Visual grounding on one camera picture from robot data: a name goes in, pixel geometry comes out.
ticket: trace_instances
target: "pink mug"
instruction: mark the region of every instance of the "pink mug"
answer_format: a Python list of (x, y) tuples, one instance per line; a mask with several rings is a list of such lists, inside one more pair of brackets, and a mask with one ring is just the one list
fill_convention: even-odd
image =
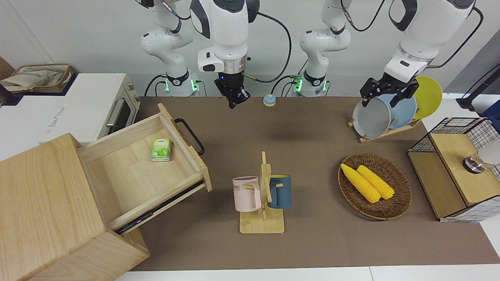
[(262, 207), (261, 188), (256, 176), (242, 176), (232, 179), (234, 206), (238, 212), (253, 212)]

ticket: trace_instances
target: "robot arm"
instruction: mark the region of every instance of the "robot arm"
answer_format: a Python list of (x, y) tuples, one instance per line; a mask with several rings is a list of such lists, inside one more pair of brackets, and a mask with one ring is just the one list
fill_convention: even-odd
[(215, 85), (231, 109), (250, 97), (243, 86), (243, 71), (247, 62), (249, 23), (254, 21), (258, 10), (258, 0), (191, 2), (194, 28), (213, 43), (198, 53), (198, 69), (218, 72)]
[(169, 8), (175, 9), (179, 0), (142, 0), (141, 5), (148, 8), (157, 29), (144, 34), (140, 42), (146, 53), (163, 62), (166, 73), (166, 89), (172, 96), (187, 97), (193, 92), (194, 74), (186, 66), (184, 56), (175, 52), (193, 41), (193, 32), (182, 28), (182, 21)]
[[(344, 1), (346, 7), (350, 4), (351, 0)], [(299, 82), (299, 93), (305, 97), (318, 96), (324, 89), (330, 62), (323, 53), (345, 50), (351, 44), (340, 0), (325, 0), (321, 19), (328, 28), (308, 30), (300, 37), (300, 47), (308, 58)]]
[[(404, 15), (394, 20), (394, 2), (401, 2)], [(441, 47), (460, 29), (475, 0), (393, 0), (389, 17), (404, 38), (384, 68), (380, 80), (370, 78), (361, 88), (363, 106), (382, 94), (396, 94), (392, 107), (413, 96), (419, 87), (415, 77), (438, 55)]]

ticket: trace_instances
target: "blue mug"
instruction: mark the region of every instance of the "blue mug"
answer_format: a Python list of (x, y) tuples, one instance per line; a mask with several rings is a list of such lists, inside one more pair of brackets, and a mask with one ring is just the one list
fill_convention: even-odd
[(272, 202), (270, 208), (286, 209), (292, 206), (292, 177), (289, 174), (273, 174), (269, 181)]

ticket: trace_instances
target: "brown table mat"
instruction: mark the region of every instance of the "brown table mat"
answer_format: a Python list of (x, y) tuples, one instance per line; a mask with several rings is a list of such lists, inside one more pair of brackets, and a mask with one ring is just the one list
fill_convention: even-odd
[[(225, 98), (143, 98), (137, 120), (158, 113), (161, 102), (198, 135), (213, 192), (200, 190), (141, 226), (151, 257), (133, 270), (499, 263), (479, 224), (437, 222), (406, 155), (424, 126), (360, 144), (346, 126), (359, 100), (278, 98), (269, 108), (253, 97), (231, 110)], [(284, 234), (239, 233), (232, 178), (258, 176), (261, 151), (274, 174), (292, 178)], [(370, 221), (346, 205), (337, 172), (357, 152), (386, 157), (403, 171), (413, 192), (407, 214)]]

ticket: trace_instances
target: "wicker basket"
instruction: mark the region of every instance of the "wicker basket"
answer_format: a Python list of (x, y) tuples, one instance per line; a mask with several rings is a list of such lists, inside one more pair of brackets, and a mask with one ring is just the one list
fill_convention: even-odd
[(381, 177), (394, 189), (394, 196), (390, 199), (380, 199), (372, 204), (353, 186), (338, 168), (338, 185), (347, 202), (365, 216), (377, 220), (392, 220), (401, 217), (412, 204), (412, 190), (407, 178), (392, 162), (384, 157), (372, 153), (356, 153), (342, 161), (343, 164), (357, 169), (365, 165), (372, 172)]

